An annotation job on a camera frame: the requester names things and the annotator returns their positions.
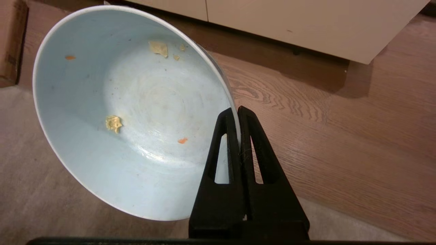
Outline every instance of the wooden floor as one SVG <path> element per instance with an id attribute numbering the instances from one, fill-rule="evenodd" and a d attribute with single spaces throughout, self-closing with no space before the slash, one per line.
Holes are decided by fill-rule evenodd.
<path id="1" fill-rule="evenodd" d="M 297 195 L 436 240 L 436 19 L 415 17 L 361 65 L 160 16 L 216 59 L 236 103 L 258 115 Z M 45 33 L 29 35 L 25 48 L 34 51 Z M 23 83 L 32 67 L 23 61 Z"/>

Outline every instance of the food crumb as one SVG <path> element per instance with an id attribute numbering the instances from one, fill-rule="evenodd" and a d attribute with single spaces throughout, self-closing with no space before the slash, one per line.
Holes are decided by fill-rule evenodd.
<path id="1" fill-rule="evenodd" d="M 119 133 L 119 128 L 123 125 L 121 124 L 121 119 L 117 116 L 107 116 L 106 117 L 106 128 L 112 130 L 115 133 Z"/>
<path id="2" fill-rule="evenodd" d="M 160 54 L 165 58 L 168 57 L 168 47 L 165 43 L 149 41 L 150 50 L 155 54 Z"/>
<path id="3" fill-rule="evenodd" d="M 187 141 L 188 141 L 188 138 L 184 137 L 183 139 L 180 139 L 177 142 L 180 144 L 185 144 Z"/>

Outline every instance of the bowl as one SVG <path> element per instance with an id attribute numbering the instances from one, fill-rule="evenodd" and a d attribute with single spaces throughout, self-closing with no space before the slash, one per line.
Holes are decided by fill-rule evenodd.
<path id="1" fill-rule="evenodd" d="M 33 73 L 39 121 L 67 170 L 117 209 L 162 221 L 189 217 L 223 110 L 233 110 L 240 142 L 228 88 L 185 34 L 120 6 L 86 8 L 57 23 Z M 226 170 L 216 179 L 228 181 Z"/>

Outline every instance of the orange food speck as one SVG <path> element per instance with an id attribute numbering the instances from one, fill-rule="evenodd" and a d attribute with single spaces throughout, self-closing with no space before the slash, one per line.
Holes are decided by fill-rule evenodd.
<path id="1" fill-rule="evenodd" d="M 180 139 L 177 142 L 180 144 L 185 144 L 187 141 L 188 141 L 188 138 L 184 137 L 183 139 Z"/>

